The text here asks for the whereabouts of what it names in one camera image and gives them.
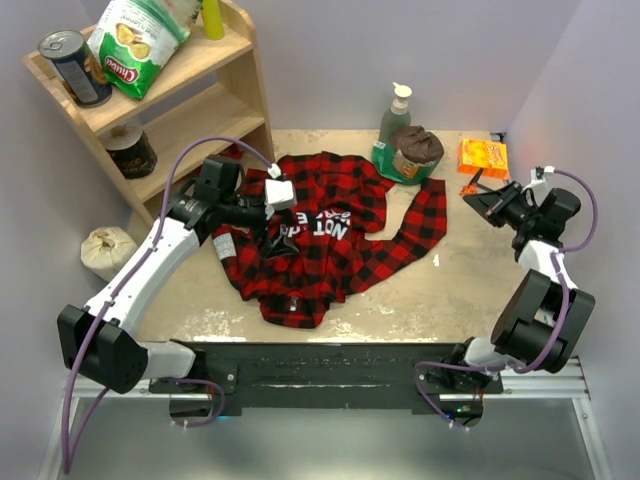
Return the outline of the orange leaf brooch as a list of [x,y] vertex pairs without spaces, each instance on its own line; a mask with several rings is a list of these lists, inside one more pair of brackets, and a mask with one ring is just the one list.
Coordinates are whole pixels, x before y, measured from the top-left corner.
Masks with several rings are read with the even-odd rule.
[[464,197],[466,195],[474,195],[476,193],[477,193],[476,185],[468,184],[461,189],[461,191],[459,192],[459,195]]

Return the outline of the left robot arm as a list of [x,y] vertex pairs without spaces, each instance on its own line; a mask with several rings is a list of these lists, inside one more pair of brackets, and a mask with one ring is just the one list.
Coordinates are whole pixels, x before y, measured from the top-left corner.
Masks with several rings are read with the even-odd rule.
[[265,233],[269,220],[290,212],[295,188],[271,165],[256,197],[243,197],[248,176],[219,156],[204,161],[167,200],[139,249],[97,295],[82,307],[66,306],[57,318],[69,379],[84,376],[123,394],[141,380],[172,378],[185,392],[200,390],[207,368],[196,352],[176,341],[141,343],[135,338],[148,307],[175,270],[222,225]]

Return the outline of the red black plaid shirt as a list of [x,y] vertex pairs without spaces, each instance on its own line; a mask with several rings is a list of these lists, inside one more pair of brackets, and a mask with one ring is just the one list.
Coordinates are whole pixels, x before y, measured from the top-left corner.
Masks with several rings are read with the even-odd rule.
[[386,194],[394,185],[373,163],[322,151],[286,155],[278,165],[296,189],[299,254],[263,259],[251,233],[228,225],[212,236],[230,284],[243,300],[257,300],[269,323],[314,329],[332,304],[423,258],[446,235],[442,180],[423,180],[395,235],[373,240],[390,215]]

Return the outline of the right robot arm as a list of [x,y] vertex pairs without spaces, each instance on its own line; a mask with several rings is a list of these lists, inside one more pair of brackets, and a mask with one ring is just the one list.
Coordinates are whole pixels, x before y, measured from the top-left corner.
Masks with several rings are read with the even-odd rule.
[[445,369],[448,386],[466,393],[481,374],[559,371],[595,307],[594,296],[571,280],[564,264],[568,250],[560,241],[566,223],[581,210],[580,199],[553,188],[537,203],[532,189],[517,182],[491,189],[471,181],[460,195],[490,225],[514,230],[514,258],[525,275],[491,335],[454,349]]

